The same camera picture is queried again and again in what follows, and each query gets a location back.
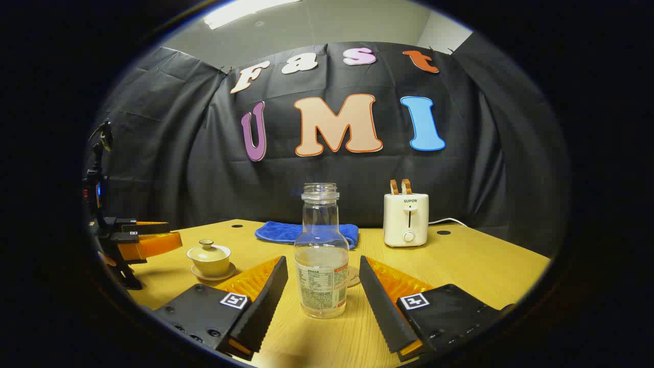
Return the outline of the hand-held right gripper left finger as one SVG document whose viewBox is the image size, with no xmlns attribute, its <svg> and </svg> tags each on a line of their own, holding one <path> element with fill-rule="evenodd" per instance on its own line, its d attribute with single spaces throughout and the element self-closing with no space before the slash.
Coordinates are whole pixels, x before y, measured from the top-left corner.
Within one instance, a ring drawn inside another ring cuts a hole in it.
<svg viewBox="0 0 654 368">
<path fill-rule="evenodd" d="M 215 287 L 195 284 L 153 313 L 208 349 L 250 361 L 287 280 L 287 259 L 279 256 Z"/>
</svg>

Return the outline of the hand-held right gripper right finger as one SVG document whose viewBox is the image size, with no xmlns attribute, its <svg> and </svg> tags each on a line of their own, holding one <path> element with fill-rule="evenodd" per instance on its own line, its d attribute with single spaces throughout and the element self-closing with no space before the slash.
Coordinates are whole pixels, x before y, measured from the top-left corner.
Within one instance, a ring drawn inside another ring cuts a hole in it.
<svg viewBox="0 0 654 368">
<path fill-rule="evenodd" d="M 514 308 L 490 307 L 455 284 L 434 287 L 366 256 L 358 275 L 388 349 L 402 362 L 444 356 Z"/>
</svg>

